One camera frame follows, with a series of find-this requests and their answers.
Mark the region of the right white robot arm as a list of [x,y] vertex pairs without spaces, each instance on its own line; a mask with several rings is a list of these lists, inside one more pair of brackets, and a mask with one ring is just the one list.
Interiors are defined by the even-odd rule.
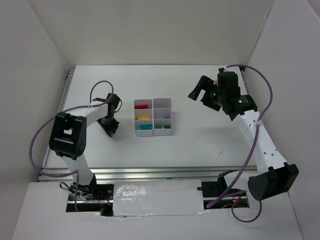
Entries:
[[247,182],[253,198],[262,201],[288,192],[299,174],[298,167],[289,164],[276,150],[255,101],[249,94],[241,93],[238,75],[221,71],[217,80],[203,75],[188,98],[197,100],[201,91],[204,91],[202,104],[215,111],[223,110],[251,146],[247,158],[254,159],[258,171]]

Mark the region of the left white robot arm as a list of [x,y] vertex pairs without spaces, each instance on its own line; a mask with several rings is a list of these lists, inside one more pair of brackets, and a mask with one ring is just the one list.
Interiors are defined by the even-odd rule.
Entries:
[[119,122],[114,115],[122,100],[116,94],[107,95],[109,102],[104,98],[94,98],[87,107],[75,111],[59,112],[53,123],[49,139],[49,148],[65,162],[70,172],[77,171],[73,177],[72,190],[92,197],[98,193],[95,174],[90,170],[84,151],[87,145],[87,128],[93,123],[99,124],[104,132],[112,138],[116,133]]

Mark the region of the yellow and lime lego stack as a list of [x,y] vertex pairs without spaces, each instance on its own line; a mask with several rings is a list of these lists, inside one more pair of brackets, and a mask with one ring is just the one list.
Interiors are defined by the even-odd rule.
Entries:
[[151,120],[149,116],[139,116],[137,117],[138,121],[146,121],[146,120]]

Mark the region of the teal lego brick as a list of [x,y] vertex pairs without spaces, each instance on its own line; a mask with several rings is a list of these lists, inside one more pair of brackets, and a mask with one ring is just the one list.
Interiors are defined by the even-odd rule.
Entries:
[[153,129],[153,125],[152,124],[141,124],[139,126],[139,129],[142,130],[152,130]]

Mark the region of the red round lego brick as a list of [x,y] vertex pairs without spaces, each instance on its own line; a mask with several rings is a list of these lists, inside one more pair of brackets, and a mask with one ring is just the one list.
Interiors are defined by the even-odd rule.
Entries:
[[136,105],[135,109],[137,110],[142,110],[142,109],[148,109],[148,105],[147,104],[140,104],[140,105]]

